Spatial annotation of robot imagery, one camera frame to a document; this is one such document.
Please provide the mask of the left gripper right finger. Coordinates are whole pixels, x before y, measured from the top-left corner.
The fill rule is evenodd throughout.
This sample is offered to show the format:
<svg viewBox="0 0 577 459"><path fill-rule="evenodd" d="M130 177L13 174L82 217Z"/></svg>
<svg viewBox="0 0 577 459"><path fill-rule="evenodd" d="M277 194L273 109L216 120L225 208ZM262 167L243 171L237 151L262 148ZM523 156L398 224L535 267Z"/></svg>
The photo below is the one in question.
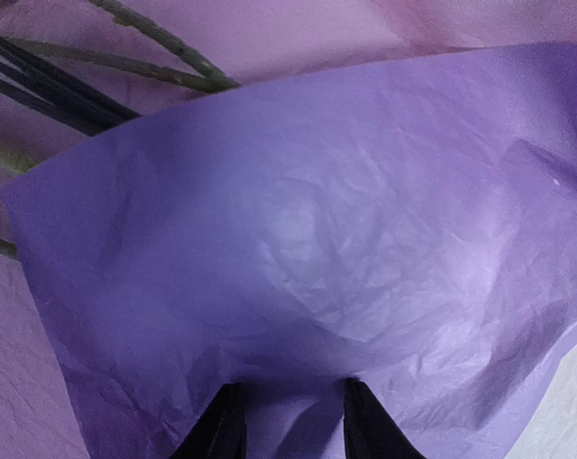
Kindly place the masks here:
<svg viewBox="0 0 577 459"><path fill-rule="evenodd" d="M344 450L347 459L425 459L360 380L344 383Z"/></svg>

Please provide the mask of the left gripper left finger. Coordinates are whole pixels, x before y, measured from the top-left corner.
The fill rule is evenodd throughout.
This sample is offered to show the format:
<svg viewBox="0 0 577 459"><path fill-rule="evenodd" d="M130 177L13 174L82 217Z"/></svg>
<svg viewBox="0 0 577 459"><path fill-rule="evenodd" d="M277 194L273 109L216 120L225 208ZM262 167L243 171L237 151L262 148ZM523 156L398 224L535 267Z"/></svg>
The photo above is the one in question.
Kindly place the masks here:
<svg viewBox="0 0 577 459"><path fill-rule="evenodd" d="M242 386L223 384L171 459L244 459L247 437Z"/></svg>

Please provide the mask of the purple wrapping paper sheet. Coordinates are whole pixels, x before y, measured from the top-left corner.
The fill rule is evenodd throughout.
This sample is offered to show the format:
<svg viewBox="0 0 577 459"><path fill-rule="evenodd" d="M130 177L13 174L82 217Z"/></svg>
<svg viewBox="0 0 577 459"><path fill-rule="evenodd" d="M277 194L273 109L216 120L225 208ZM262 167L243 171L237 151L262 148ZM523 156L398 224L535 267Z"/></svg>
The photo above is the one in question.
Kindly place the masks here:
<svg viewBox="0 0 577 459"><path fill-rule="evenodd" d="M136 1L240 83L66 69L0 95L0 458L164 458L218 388L252 458L340 458L363 379L432 458L500 458L577 343L577 1Z"/></svg>

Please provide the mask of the yellow fake flower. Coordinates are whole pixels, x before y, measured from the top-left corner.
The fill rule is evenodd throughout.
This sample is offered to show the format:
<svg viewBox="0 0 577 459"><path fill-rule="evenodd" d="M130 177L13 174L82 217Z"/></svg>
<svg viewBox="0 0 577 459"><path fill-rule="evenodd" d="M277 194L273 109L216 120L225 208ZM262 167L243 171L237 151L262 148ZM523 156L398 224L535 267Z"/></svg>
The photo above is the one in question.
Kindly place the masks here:
<svg viewBox="0 0 577 459"><path fill-rule="evenodd" d="M21 175L39 165L35 158L0 146L0 167L10 173Z"/></svg>

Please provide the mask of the pink fake rose stems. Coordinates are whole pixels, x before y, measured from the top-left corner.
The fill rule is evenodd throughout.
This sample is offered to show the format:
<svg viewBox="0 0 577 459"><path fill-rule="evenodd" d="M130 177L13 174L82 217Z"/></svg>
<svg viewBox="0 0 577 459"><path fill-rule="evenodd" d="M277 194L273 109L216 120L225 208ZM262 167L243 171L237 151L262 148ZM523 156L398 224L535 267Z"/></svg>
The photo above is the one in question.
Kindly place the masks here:
<svg viewBox="0 0 577 459"><path fill-rule="evenodd" d="M214 17L206 31L197 29L191 36L202 54L226 75L245 81L256 60L244 52L238 41L211 43L211 36L219 26L218 18ZM0 1L0 35L173 66L181 72L189 70L188 65L161 45L133 28L116 24L109 13L87 1ZM145 92L172 91L160 81L91 63L61 58L58 65L123 104L129 104L126 88L134 84L138 95L133 102L139 108L144 107ZM37 162L82 137L76 129L0 94L0 157Z"/></svg>

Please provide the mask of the blue fake flower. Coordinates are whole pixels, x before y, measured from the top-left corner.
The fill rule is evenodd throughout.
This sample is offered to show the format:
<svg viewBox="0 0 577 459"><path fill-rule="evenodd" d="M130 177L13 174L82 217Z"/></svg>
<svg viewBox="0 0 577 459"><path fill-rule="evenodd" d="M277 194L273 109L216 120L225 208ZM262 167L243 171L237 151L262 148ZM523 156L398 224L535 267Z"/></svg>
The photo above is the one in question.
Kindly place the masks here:
<svg viewBox="0 0 577 459"><path fill-rule="evenodd" d="M2 36L0 94L91 137L140 116Z"/></svg>

